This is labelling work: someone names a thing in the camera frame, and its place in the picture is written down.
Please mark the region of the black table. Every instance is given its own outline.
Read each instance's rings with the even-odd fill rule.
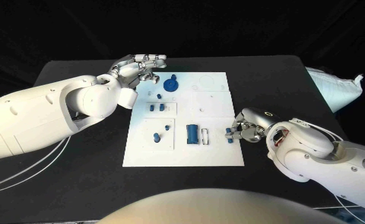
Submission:
[[[36,85],[81,75],[98,76],[107,72],[111,63],[52,61]],[[156,71],[227,72],[235,113],[248,106],[266,108],[284,120],[293,117],[307,120],[346,139],[296,56],[169,59],[167,68]],[[101,219],[139,199],[189,188],[255,191],[310,207],[339,205],[315,181],[299,183],[281,174],[266,156],[264,140],[255,144],[241,141],[244,167],[124,168],[130,116],[131,110],[117,107],[101,123],[72,136],[52,166],[28,182],[0,192],[0,223]],[[52,148],[0,159],[0,179],[36,162]],[[22,178],[41,168],[30,170]]]

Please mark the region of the blue object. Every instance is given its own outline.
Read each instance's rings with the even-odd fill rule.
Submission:
[[[155,138],[155,142],[159,143],[162,139],[157,133],[153,134],[153,138]]]
[[[231,133],[231,128],[227,128],[227,133]],[[228,143],[234,143],[234,139],[228,139]]]
[[[176,81],[176,75],[172,75],[172,79],[167,79],[163,83],[163,88],[166,91],[173,92],[179,88],[179,83]]]
[[[188,144],[199,144],[198,125],[186,125],[186,130],[188,130]]]

